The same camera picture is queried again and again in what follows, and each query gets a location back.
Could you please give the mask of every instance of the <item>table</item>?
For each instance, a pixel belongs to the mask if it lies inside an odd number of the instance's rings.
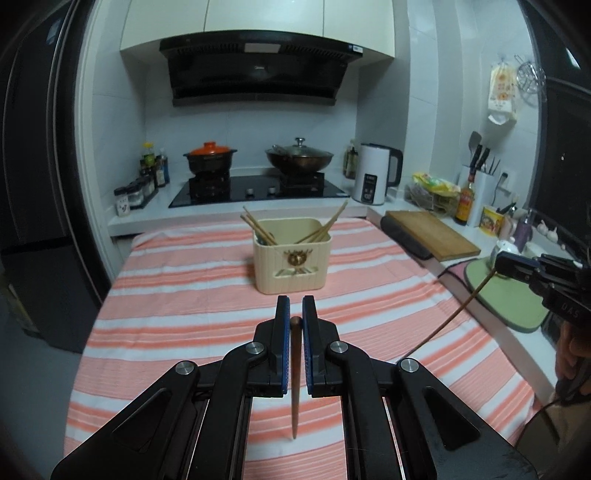
[[[363,219],[341,219],[321,290],[290,294],[291,314],[313,294],[341,338],[395,362],[459,305],[428,270]],[[252,232],[242,223],[145,233],[99,313],[80,362],[65,454],[182,359],[216,361],[274,316],[275,296],[254,287]],[[515,442],[534,393],[495,340],[463,312],[413,355]],[[302,377],[300,428],[291,439],[290,395],[254,399],[245,478],[345,478],[338,399],[312,399]]]

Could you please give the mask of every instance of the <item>person's hand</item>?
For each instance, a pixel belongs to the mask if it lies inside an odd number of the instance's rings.
[[[579,357],[591,358],[591,332],[583,333],[573,329],[569,322],[563,322],[556,347],[556,375],[558,379],[566,377],[572,380],[577,374]],[[583,395],[591,394],[591,380],[583,384],[580,392]]]

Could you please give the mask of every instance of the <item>electric kettle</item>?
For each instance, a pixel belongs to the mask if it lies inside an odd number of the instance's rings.
[[[388,187],[400,184],[402,152],[376,144],[361,144],[353,198],[367,205],[383,205]]]

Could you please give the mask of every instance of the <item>black stovetop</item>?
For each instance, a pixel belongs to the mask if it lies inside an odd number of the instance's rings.
[[[251,202],[254,200],[349,197],[343,190],[325,180],[322,173],[316,174],[316,176],[317,183],[314,187],[301,186],[297,182],[285,187],[285,180],[282,181],[279,177],[266,175],[230,177],[229,191],[215,197],[203,198],[191,198],[190,182],[188,181],[168,208],[211,203]]]

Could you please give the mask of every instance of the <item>white countertop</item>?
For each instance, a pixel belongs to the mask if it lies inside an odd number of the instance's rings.
[[[161,189],[143,210],[135,210],[127,217],[117,217],[114,209],[110,208],[107,211],[110,217],[108,222],[110,236],[136,235],[157,228],[191,223],[237,220],[243,212],[243,206],[246,206],[256,217],[261,219],[293,216],[330,218],[343,203],[343,199],[340,198],[282,199],[217,203],[169,209],[169,204],[189,179],[189,176],[190,174],[187,173],[185,176],[173,177],[171,183]],[[339,172],[327,172],[326,179],[346,193],[352,193],[354,181],[346,179]],[[406,202],[402,197],[402,192],[397,189],[389,189],[385,204],[379,206],[364,205],[351,198],[342,216],[367,218],[379,226],[379,222],[387,210],[420,210],[415,205]],[[479,257],[487,257],[490,254],[496,238],[483,233],[479,228],[457,225],[452,218],[445,218],[442,221],[477,245],[482,250]],[[537,232],[534,240],[549,253],[564,255],[559,248],[541,237]],[[424,265],[434,275],[438,275],[446,267],[457,262],[458,260],[438,262],[433,258],[425,262]],[[450,275],[444,275],[441,282],[460,301],[469,296],[465,288],[460,287],[457,280]],[[541,330],[538,329],[533,333],[516,332],[490,314],[477,301],[472,301],[468,310],[496,339],[505,355],[532,385],[538,398],[542,402],[549,401],[557,380],[554,372],[556,354],[554,348],[541,333]]]

